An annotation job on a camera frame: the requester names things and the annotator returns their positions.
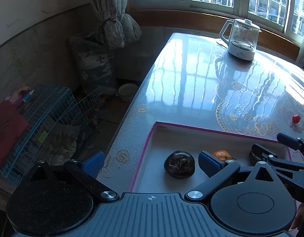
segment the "kettle lid knob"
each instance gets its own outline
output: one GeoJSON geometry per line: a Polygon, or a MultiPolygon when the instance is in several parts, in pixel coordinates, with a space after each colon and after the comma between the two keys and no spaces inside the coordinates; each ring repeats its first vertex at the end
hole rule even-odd
{"type": "Polygon", "coordinates": [[[248,20],[248,19],[244,19],[244,23],[245,23],[245,24],[252,25],[252,21],[251,21],[251,20],[248,20]]]}

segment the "glossy tabletop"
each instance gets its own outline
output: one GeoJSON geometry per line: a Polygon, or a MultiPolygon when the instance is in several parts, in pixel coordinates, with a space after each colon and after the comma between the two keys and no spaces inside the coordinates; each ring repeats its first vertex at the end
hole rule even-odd
{"type": "MultiPolygon", "coordinates": [[[[276,139],[304,138],[304,72],[268,53],[238,59],[216,39],[174,33],[146,76],[97,179],[129,191],[156,121],[276,139]],[[301,122],[292,124],[292,115],[301,122]]],[[[303,161],[299,151],[293,160],[303,161]]]]}

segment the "bolt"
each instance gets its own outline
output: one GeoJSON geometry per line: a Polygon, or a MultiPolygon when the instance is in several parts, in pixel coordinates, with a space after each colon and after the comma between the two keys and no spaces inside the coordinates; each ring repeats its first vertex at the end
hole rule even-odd
{"type": "Polygon", "coordinates": [[[116,196],[117,196],[117,194],[114,191],[103,191],[101,193],[101,197],[106,199],[106,200],[111,200],[116,196]]]}
{"type": "Polygon", "coordinates": [[[187,196],[191,199],[199,199],[203,196],[203,194],[200,191],[190,191],[187,193],[187,196]]]}

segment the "crosshair logo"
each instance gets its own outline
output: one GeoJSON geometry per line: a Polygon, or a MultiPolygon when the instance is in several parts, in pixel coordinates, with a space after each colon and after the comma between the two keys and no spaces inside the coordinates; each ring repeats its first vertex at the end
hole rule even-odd
{"type": "Polygon", "coordinates": [[[150,201],[152,201],[152,200],[157,199],[157,197],[155,197],[155,196],[153,196],[153,195],[150,195],[150,196],[148,197],[148,199],[149,199],[150,201]]]}

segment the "tiled wall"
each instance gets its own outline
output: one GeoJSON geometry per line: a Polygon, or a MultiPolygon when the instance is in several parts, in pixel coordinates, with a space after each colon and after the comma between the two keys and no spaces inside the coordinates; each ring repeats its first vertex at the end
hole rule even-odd
{"type": "MultiPolygon", "coordinates": [[[[96,17],[91,5],[82,6],[29,28],[0,47],[0,102],[22,83],[29,86],[50,84],[75,90],[80,85],[76,63],[68,38],[81,31],[92,31],[96,17]]],[[[204,31],[142,27],[136,43],[114,50],[116,77],[143,81],[156,57],[174,32],[218,38],[204,31]]],[[[264,47],[266,51],[287,61],[286,56],[264,47]]]]}

